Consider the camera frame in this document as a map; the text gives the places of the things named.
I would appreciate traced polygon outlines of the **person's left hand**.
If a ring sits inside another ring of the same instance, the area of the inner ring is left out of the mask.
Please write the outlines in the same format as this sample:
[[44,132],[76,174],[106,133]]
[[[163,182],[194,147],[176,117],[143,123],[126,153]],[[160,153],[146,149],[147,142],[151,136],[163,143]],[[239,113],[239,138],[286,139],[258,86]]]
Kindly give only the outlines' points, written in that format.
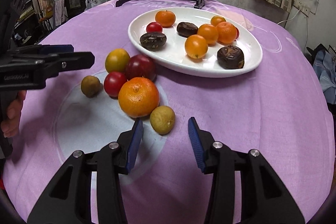
[[19,123],[21,120],[21,113],[23,108],[23,102],[26,99],[26,90],[21,90],[18,92],[17,98],[9,104],[7,108],[7,118],[1,123],[1,130],[6,138],[13,137],[17,135],[19,131]]

